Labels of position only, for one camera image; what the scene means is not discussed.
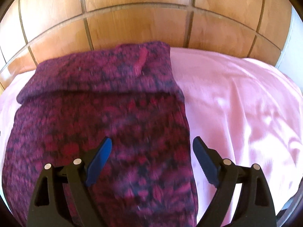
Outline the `maroon floral patterned garment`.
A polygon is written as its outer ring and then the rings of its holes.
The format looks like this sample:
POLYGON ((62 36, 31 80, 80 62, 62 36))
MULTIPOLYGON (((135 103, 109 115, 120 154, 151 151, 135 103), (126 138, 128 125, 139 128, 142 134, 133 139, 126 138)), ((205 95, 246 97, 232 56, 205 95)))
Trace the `maroon floral patterned garment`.
POLYGON ((89 193, 108 226, 196 225, 190 132, 168 44, 47 60, 16 99, 2 185, 21 225, 44 165, 68 165, 105 137, 111 154, 89 193))

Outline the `pink bed sheet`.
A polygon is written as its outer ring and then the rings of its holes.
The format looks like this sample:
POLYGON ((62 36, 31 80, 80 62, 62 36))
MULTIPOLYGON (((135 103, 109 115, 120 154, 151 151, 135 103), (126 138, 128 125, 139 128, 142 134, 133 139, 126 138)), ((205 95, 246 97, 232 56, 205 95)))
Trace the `pink bed sheet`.
POLYGON ((184 96, 190 132, 196 224, 216 191, 194 155, 197 136, 236 165, 260 165, 278 213, 302 179, 300 89, 256 59, 170 47, 170 63, 184 96))

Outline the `wooden panelled headboard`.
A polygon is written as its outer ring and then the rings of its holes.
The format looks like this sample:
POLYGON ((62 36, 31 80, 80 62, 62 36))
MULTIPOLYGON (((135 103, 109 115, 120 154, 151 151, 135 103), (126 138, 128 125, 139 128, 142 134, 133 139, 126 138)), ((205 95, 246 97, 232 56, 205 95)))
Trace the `wooden panelled headboard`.
POLYGON ((289 0, 13 0, 1 20, 1 89, 39 63, 160 40, 275 65, 289 0))

